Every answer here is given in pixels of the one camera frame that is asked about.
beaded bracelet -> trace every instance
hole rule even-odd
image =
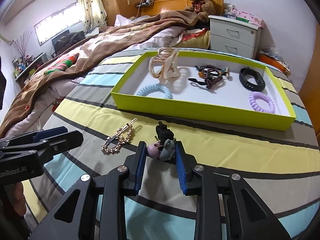
[[[161,90],[164,93],[165,99],[172,99],[172,93],[169,88],[161,84],[147,85],[138,91],[137,96],[145,97],[146,95],[155,92],[155,90]]]
[[[266,110],[263,109],[261,106],[259,106],[256,102],[257,99],[261,99],[268,103],[270,109]],[[275,113],[275,104],[271,100],[270,97],[266,96],[265,94],[262,94],[261,92],[252,92],[249,96],[249,102],[252,108],[257,112],[263,112],[263,113],[269,113],[274,114]]]
[[[199,71],[199,77],[204,79],[204,82],[198,81],[195,78],[188,78],[189,81],[198,83],[200,86],[206,86],[207,89],[212,88],[214,84],[222,81],[222,76],[229,76],[229,68],[217,68],[213,65],[204,65],[201,67],[195,66]]]

pink box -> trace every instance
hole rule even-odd
[[[246,20],[249,20],[251,24],[257,25],[261,28],[264,27],[265,23],[262,19],[259,19],[258,17],[256,17],[255,15],[252,15],[250,13],[246,13],[246,12],[242,12],[242,11],[238,11],[238,15],[237,17],[241,17],[244,18]]]

dried branches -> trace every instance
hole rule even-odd
[[[13,43],[14,48],[21,55],[23,60],[26,55],[26,47],[27,47],[28,40],[29,40],[31,33],[32,33],[32,31],[31,32],[27,31],[27,32],[23,33],[23,35],[20,35],[20,41],[18,41],[18,39],[17,39]]]

white pillow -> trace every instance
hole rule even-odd
[[[96,34],[99,34],[99,27],[96,27],[92,32],[87,33],[85,35],[85,37],[88,38],[88,37],[91,37],[91,36],[96,35]]]
[[[149,18],[150,16],[148,15],[144,15],[144,16],[141,16],[141,17],[138,17],[136,18],[135,20],[130,20],[120,14],[117,14],[116,16],[116,22],[115,22],[115,27],[119,27],[119,26],[123,26],[123,25],[128,25],[128,24],[131,24],[131,23],[135,23],[135,22],[139,22],[143,19],[146,19],[146,18]]]

teddy bear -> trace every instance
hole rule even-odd
[[[212,1],[210,0],[190,0],[192,2],[191,6],[187,6],[184,10],[189,12],[196,12],[198,14],[198,19],[207,23],[209,21],[208,16],[215,14],[215,9]]]

